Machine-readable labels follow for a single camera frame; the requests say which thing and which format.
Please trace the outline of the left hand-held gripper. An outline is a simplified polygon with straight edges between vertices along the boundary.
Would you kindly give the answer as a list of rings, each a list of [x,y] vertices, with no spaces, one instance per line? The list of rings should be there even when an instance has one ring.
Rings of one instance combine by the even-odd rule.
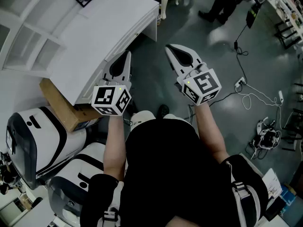
[[[115,55],[105,66],[100,83],[94,87],[91,106],[101,115],[122,116],[130,103],[131,52]]]

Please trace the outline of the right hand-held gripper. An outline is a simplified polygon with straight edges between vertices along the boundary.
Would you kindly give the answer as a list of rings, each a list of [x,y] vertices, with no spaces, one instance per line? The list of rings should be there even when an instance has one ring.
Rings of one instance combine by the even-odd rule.
[[[195,105],[214,99],[222,89],[215,71],[209,69],[193,49],[179,44],[167,44],[165,54],[177,75],[174,85]]]

